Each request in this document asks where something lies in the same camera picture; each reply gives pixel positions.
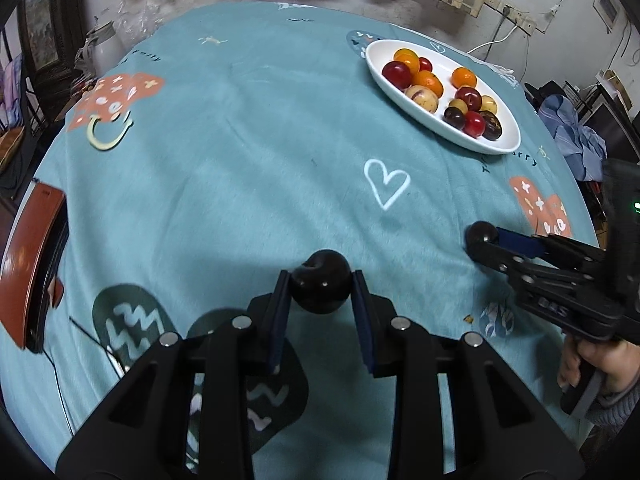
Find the person's right hand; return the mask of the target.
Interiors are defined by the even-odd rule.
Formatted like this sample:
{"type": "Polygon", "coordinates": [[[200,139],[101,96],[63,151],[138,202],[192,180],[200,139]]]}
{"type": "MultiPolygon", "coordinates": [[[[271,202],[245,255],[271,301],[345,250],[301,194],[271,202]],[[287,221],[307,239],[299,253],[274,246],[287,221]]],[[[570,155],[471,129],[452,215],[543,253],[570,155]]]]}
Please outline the person's right hand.
{"type": "Polygon", "coordinates": [[[589,363],[605,374],[603,394],[627,391],[639,378],[639,347],[635,344],[626,340],[594,344],[567,334],[556,378],[561,388],[577,386],[582,362],[589,363]]]}

